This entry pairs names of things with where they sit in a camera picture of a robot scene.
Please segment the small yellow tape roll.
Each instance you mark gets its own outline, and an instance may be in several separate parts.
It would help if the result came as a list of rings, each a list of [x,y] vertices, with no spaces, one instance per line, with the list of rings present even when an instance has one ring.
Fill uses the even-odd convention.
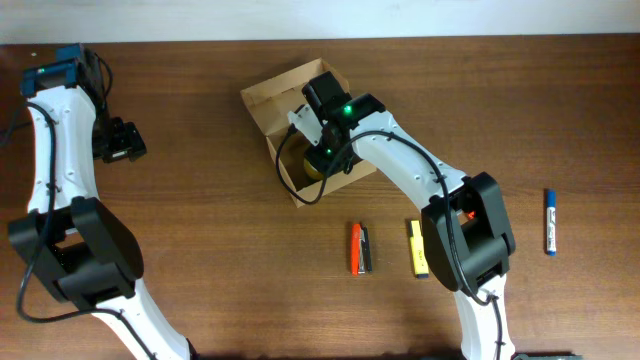
[[[324,173],[321,171],[321,166],[309,158],[304,158],[303,168],[306,176],[311,180],[321,181],[325,178]]]

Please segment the blue white marker pen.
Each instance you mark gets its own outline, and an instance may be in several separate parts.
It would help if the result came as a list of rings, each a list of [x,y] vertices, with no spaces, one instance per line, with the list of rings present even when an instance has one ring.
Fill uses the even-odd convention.
[[[546,252],[549,256],[555,256],[556,246],[556,193],[554,190],[545,190],[546,206]]]

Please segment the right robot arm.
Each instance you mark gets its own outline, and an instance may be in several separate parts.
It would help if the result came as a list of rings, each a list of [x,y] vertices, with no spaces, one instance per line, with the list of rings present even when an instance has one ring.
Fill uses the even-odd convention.
[[[514,235],[500,187],[431,154],[373,95],[352,97],[331,72],[302,89],[292,123],[318,149],[311,162],[329,177],[356,158],[387,176],[421,213],[426,261],[454,295],[466,359],[511,359],[504,293]]]

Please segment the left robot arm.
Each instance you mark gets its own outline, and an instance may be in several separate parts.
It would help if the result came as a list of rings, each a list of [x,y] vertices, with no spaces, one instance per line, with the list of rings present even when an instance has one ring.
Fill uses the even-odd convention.
[[[26,263],[16,312],[34,324],[92,315],[137,359],[195,359],[194,346],[146,287],[134,234],[99,198],[95,160],[134,161],[146,153],[136,126],[109,113],[112,83],[106,62],[80,43],[22,75],[35,175],[26,216],[8,225],[10,244]]]

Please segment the orange black stapler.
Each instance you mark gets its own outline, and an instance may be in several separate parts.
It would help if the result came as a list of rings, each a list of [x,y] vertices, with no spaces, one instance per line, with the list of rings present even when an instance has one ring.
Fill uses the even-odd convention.
[[[350,267],[354,276],[359,276],[373,271],[371,244],[368,229],[361,223],[355,223],[351,230],[350,240]]]

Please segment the yellow highlighter pen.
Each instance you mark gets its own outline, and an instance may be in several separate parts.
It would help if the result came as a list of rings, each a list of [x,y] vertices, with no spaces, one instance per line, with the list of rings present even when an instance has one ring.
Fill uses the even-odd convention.
[[[424,240],[421,233],[420,222],[411,220],[409,222],[409,242],[412,256],[414,274],[418,279],[429,277],[429,267],[425,256]]]

